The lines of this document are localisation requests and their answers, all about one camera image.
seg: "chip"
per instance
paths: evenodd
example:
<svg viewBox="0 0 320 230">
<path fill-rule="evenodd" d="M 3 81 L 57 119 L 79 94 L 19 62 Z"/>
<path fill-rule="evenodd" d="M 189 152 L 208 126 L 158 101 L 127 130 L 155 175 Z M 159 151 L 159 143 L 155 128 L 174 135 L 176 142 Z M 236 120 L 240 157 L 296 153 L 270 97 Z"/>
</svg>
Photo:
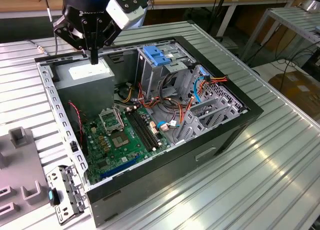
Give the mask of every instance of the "chip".
<svg viewBox="0 0 320 230">
<path fill-rule="evenodd" d="M 102 169 L 102 168 L 104 168 L 105 166 L 107 166 L 108 163 L 104 160 L 104 161 L 98 162 L 97 165 L 98 165 L 99 168 Z"/>
<path fill-rule="evenodd" d="M 116 148 L 130 143 L 129 138 L 123 131 L 118 131 L 111 135 L 112 142 Z"/>
</svg>

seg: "sheet metal panel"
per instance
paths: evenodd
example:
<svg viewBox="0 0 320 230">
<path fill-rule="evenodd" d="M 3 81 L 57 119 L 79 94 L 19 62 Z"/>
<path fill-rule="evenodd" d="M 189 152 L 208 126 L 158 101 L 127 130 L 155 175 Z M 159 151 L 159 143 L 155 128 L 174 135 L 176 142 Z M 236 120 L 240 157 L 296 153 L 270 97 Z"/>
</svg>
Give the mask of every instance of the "sheet metal panel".
<svg viewBox="0 0 320 230">
<path fill-rule="evenodd" d="M 288 14 L 285 8 L 281 13 Z M 224 153 L 99 229 L 308 229 L 320 214 L 320 127 L 188 22 L 121 33 L 115 44 L 182 35 L 264 110 Z M 52 38 L 39 39 L 49 51 Z M 73 51 L 59 39 L 59 52 Z M 68 164 L 28 42 L 0 44 L 0 135 L 30 128 L 45 173 Z M 93 229 L 87 209 L 60 227 L 45 205 L 2 229 Z"/>
<path fill-rule="evenodd" d="M 320 41 L 320 34 L 315 31 L 320 26 L 320 13 L 309 13 L 296 6 L 271 8 L 268 14 L 310 42 Z"/>
</svg>

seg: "metal plate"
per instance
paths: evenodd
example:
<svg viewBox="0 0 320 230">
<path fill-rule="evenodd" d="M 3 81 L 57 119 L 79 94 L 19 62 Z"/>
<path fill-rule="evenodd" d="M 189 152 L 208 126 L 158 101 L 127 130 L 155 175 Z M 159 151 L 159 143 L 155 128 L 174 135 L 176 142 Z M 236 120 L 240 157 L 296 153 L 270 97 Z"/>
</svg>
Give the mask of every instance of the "metal plate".
<svg viewBox="0 0 320 230">
<path fill-rule="evenodd" d="M 320 214 L 320 127 L 196 25 L 166 23 L 127 30 L 115 44 L 182 35 L 264 110 L 222 155 L 99 229 L 308 229 Z M 36 40 L 49 53 L 53 38 Z M 59 53 L 72 51 L 62 40 Z M 0 45 L 0 133 L 31 128 L 45 173 L 68 163 L 26 41 Z M 45 205 L 2 229 L 60 229 Z M 88 210 L 63 228 L 93 229 Z"/>
</svg>

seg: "red cable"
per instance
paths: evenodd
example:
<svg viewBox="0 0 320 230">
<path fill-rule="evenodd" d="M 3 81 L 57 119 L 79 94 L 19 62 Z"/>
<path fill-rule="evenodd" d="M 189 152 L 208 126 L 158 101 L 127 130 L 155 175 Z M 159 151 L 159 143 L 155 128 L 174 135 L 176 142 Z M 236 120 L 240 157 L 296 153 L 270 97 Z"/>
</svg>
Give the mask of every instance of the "red cable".
<svg viewBox="0 0 320 230">
<path fill-rule="evenodd" d="M 81 123 L 80 113 L 79 113 L 78 108 L 72 102 L 68 102 L 68 104 L 70 104 L 75 109 L 75 112 L 76 112 L 76 114 L 78 116 L 79 126 L 80 126 L 80 142 L 81 142 L 80 144 L 81 144 L 81 147 L 82 147 L 82 123 Z"/>
</svg>

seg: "blue clip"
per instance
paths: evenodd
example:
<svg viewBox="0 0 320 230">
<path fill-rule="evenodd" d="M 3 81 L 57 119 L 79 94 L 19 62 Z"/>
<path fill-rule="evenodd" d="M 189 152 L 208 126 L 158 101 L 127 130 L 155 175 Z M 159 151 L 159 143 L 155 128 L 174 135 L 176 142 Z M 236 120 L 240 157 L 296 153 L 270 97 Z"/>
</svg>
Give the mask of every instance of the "blue clip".
<svg viewBox="0 0 320 230">
<path fill-rule="evenodd" d="M 156 46 L 144 46 L 143 51 L 156 66 L 171 63 L 171 60 L 166 58 Z"/>
</svg>

